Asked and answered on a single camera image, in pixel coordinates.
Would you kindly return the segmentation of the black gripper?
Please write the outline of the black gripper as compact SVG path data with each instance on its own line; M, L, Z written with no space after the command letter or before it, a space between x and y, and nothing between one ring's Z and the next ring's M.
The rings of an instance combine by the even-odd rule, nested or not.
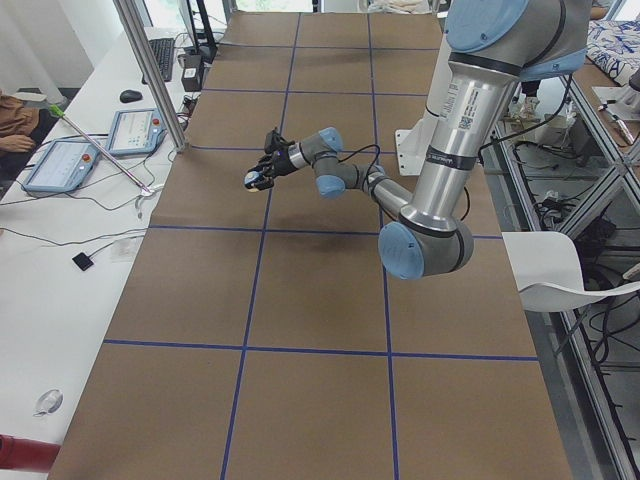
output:
M283 149L275 151L271 155L264 155L259 159L253 170L258 172L255 177L256 191L273 188L273 178L286 176L293 172L293 163L291 162L289 151Z

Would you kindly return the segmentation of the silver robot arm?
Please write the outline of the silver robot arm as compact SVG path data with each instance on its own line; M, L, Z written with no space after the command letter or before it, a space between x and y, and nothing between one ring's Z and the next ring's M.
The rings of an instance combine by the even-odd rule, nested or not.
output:
M586 56L588 1L455 1L445 22L452 78L414 191L376 165L339 161L343 144L328 127L288 142L277 131L244 185L266 190L274 180L305 167L321 196L347 189L368 194L392 216L379 234L378 251L391 275L420 279L462 268L474 240L454 209L476 165L483 142L518 83L567 75Z

